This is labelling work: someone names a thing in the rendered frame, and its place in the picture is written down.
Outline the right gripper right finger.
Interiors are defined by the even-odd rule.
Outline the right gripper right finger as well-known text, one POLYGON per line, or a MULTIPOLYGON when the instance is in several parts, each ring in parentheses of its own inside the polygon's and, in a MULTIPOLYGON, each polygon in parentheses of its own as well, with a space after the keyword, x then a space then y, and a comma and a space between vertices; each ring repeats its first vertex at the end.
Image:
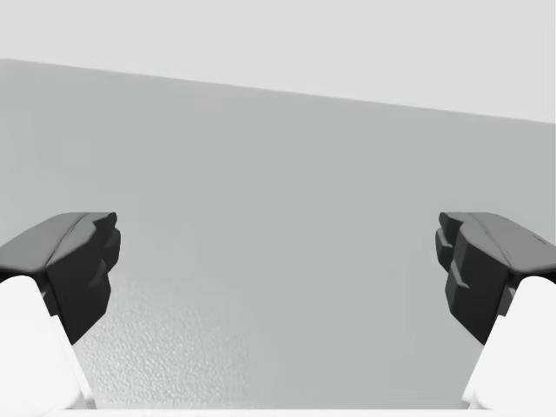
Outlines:
POLYGON ((501 215, 442 212, 452 316, 483 347, 467 409, 556 409, 556 245, 501 215))

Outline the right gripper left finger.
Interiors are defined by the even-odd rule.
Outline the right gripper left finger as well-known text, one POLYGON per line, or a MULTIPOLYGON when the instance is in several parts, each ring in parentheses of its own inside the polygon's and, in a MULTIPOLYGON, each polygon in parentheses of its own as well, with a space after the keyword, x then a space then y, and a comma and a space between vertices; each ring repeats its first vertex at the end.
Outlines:
POLYGON ((94 409, 74 345, 107 311, 114 212, 55 215, 0 245, 0 409, 94 409))

